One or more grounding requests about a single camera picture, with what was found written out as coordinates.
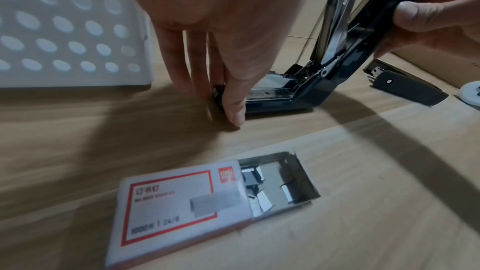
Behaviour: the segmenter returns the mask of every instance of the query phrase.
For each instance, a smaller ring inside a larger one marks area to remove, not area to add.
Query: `white box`
[[[105,266],[131,268],[318,197],[288,152],[131,177],[118,191]]]

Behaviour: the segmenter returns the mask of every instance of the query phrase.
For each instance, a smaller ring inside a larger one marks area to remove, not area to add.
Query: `deli logo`
[[[228,168],[218,169],[218,174],[220,175],[221,184],[237,181],[237,179],[235,178],[234,168],[232,168],[231,166]]]

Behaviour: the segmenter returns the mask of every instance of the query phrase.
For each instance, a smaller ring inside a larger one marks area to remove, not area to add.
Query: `black stapler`
[[[269,73],[246,99],[246,114],[301,111],[320,106],[374,53],[393,27],[398,4],[416,0],[328,0],[323,25],[306,66],[293,65],[285,74]],[[222,108],[225,86],[215,88]]]

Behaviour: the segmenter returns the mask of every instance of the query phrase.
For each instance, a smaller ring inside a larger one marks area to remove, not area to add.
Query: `wooden table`
[[[274,70],[303,43],[289,38]],[[0,93],[1,269],[101,269],[125,177],[293,150],[322,195],[312,206],[136,269],[480,269],[480,112],[412,104],[360,70],[314,112],[235,129],[156,61],[150,90]]]

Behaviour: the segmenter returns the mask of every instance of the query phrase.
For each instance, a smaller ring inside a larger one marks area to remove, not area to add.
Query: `person's left hand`
[[[211,97],[225,85],[223,107],[236,126],[245,101],[272,68],[304,0],[137,0],[149,14],[175,88]],[[191,76],[187,69],[186,31]],[[207,73],[207,49],[210,78]]]

